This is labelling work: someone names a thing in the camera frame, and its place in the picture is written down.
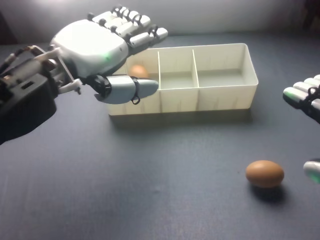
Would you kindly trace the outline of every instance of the gray table surface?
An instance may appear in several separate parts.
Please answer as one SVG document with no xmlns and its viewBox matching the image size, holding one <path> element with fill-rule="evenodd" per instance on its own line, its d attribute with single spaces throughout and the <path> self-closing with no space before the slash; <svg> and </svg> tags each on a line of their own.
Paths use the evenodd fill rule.
<svg viewBox="0 0 320 240">
<path fill-rule="evenodd" d="M 176 36 L 157 47 L 229 43 L 248 45 L 259 79 L 250 111 L 110 118 L 85 86 L 1 145 L 0 239 L 319 239 L 320 189 L 302 167 L 320 157 L 320 126 L 282 92 L 320 73 L 320 38 Z M 16 48 L 1 46 L 0 61 Z M 282 187 L 248 184 L 256 160 L 283 166 Z"/>
</svg>

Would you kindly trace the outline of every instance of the plastic tray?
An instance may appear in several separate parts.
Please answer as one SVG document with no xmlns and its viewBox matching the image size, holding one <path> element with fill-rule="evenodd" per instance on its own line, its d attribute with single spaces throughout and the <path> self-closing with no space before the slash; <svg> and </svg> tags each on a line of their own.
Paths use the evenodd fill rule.
<svg viewBox="0 0 320 240">
<path fill-rule="evenodd" d="M 109 115 L 248 109 L 258 78 L 244 43 L 147 49 L 115 74 L 144 66 L 158 91 L 138 105 L 108 104 Z"/>
</svg>

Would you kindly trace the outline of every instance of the robotic arm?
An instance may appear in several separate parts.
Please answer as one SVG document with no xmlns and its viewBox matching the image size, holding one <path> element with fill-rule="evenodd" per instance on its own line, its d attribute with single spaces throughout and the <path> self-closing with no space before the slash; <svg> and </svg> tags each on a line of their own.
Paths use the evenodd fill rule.
<svg viewBox="0 0 320 240">
<path fill-rule="evenodd" d="M 168 32 L 150 18 L 117 6 L 112 11 L 73 22 L 58 32 L 48 51 L 28 46 L 0 66 L 0 144 L 25 135 L 56 112 L 54 99 L 91 86 L 107 104 L 138 104 L 154 94 L 158 82 L 113 75 L 128 57 L 163 41 Z M 35 57 L 7 70 L 24 52 Z"/>
</svg>

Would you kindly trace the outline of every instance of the gray wall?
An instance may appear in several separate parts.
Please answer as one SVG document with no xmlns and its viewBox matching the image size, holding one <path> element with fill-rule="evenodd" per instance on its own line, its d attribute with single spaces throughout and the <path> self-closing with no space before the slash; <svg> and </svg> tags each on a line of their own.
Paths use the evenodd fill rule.
<svg viewBox="0 0 320 240">
<path fill-rule="evenodd" d="M 65 25 L 120 0 L 0 0 L 19 42 L 47 42 Z M 304 0 L 122 0 L 170 34 L 256 31 L 297 26 Z"/>
</svg>

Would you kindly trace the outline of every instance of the egg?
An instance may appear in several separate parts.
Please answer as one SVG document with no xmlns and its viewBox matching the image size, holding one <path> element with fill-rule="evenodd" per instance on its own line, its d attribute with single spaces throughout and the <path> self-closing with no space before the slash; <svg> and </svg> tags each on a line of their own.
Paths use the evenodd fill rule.
<svg viewBox="0 0 320 240">
<path fill-rule="evenodd" d="M 260 188 L 273 188 L 279 186 L 285 177 L 283 168 L 268 160 L 254 161 L 245 169 L 248 181 Z"/>
<path fill-rule="evenodd" d="M 149 78 L 147 69 L 142 65 L 133 65 L 129 70 L 129 75 L 141 79 Z"/>
</svg>

